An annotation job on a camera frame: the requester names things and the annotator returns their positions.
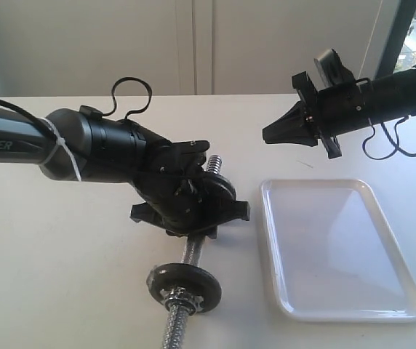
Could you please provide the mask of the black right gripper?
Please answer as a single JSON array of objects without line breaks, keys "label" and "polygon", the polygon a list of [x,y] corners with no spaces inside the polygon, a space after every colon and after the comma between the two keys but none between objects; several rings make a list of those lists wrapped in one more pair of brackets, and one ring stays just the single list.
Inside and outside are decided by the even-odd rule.
[{"label": "black right gripper", "polygon": [[368,78],[316,90],[306,72],[292,77],[300,101],[282,117],[264,127],[266,144],[314,147],[321,141],[330,159],[342,156],[338,135],[359,128],[358,113],[364,110],[364,92],[372,87]]}]

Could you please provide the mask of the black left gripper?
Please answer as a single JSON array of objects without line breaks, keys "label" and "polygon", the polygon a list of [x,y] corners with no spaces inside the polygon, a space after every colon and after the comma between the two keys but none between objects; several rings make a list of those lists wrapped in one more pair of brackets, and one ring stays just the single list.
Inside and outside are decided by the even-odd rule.
[{"label": "black left gripper", "polygon": [[133,205],[130,219],[161,228],[170,236],[216,236],[217,227],[234,220],[250,221],[248,201],[233,201],[208,194],[204,173],[220,175],[220,159],[208,160],[190,178],[170,174],[137,174],[132,186],[143,198]]}]

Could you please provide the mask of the left robot arm black grey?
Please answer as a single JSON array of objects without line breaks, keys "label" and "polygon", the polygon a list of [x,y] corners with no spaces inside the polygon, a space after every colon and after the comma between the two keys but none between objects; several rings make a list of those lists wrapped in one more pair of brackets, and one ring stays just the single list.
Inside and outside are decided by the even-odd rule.
[{"label": "left robot arm black grey", "polygon": [[219,225],[249,219],[230,181],[204,168],[208,149],[85,105],[38,118],[0,100],[0,163],[35,164],[56,181],[127,183],[142,199],[131,219],[171,236],[215,237]]}]

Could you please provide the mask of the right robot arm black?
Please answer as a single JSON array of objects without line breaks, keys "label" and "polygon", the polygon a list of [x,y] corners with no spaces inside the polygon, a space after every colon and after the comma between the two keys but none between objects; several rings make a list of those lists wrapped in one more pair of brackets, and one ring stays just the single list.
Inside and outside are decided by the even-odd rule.
[{"label": "right robot arm black", "polygon": [[378,79],[357,79],[333,49],[314,62],[325,88],[317,90],[307,72],[294,75],[300,99],[263,128],[265,143],[322,143],[329,159],[336,159],[342,155],[337,136],[416,116],[416,65]]}]

